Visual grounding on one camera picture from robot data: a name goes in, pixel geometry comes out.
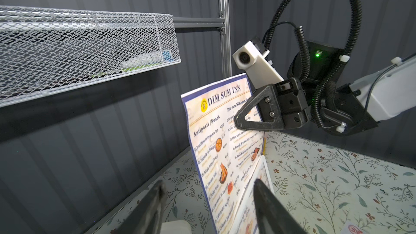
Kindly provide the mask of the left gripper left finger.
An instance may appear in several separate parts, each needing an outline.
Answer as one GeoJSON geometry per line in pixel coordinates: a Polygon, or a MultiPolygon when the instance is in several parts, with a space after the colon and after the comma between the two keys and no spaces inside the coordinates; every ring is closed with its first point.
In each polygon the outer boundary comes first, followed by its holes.
{"type": "Polygon", "coordinates": [[[117,228],[117,234],[160,234],[166,200],[166,185],[159,180],[150,188],[125,222],[117,228]]]}

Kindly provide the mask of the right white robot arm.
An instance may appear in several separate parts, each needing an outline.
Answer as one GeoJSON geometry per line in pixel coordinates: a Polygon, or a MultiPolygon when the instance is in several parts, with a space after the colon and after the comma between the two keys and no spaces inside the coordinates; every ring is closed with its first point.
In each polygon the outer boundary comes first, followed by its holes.
{"type": "Polygon", "coordinates": [[[362,9],[349,0],[351,26],[344,48],[308,41],[294,26],[299,47],[283,78],[267,59],[280,17],[292,0],[283,0],[262,39],[253,38],[233,59],[255,91],[234,117],[240,130],[281,131],[313,122],[334,136],[373,129],[416,105],[416,57],[395,57],[390,66],[341,87],[336,85],[358,41],[362,9]]]}

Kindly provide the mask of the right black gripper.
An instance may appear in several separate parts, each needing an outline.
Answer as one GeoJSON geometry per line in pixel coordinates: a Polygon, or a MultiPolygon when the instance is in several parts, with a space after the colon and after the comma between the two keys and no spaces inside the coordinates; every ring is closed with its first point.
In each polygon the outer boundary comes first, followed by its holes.
{"type": "Polygon", "coordinates": [[[269,84],[255,90],[234,117],[236,127],[245,131],[271,132],[284,128],[301,128],[309,121],[306,95],[296,77],[276,86],[269,84]],[[249,121],[245,118],[254,108],[257,108],[261,121],[249,121]]]}

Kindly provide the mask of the white rack panel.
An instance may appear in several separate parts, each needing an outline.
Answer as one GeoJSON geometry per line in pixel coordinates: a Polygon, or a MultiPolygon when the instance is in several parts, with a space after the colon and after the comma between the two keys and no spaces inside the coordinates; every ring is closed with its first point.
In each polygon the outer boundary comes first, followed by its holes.
{"type": "MultiPolygon", "coordinates": [[[[227,234],[258,234],[256,206],[254,199],[254,182],[261,180],[273,191],[265,156],[251,178],[248,189],[238,202],[239,209],[235,221],[230,224],[227,234]]],[[[216,234],[215,217],[210,207],[198,175],[194,159],[189,152],[170,169],[162,174],[161,180],[166,185],[167,199],[163,212],[162,234],[216,234]]]]}

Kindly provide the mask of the Dim Sum menu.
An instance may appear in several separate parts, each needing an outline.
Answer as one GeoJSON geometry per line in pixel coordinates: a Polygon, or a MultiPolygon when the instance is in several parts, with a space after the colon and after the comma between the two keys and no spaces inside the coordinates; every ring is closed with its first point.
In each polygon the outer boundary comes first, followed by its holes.
{"type": "Polygon", "coordinates": [[[246,74],[181,96],[188,139],[215,232],[229,234],[262,154],[264,133],[240,130],[234,117],[252,92],[246,74]]]}

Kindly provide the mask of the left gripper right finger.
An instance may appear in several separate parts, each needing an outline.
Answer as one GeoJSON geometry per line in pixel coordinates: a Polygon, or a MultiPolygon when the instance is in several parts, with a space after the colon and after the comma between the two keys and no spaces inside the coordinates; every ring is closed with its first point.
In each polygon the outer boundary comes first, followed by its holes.
{"type": "Polygon", "coordinates": [[[260,179],[254,182],[253,198],[260,234],[306,234],[260,179]]]}

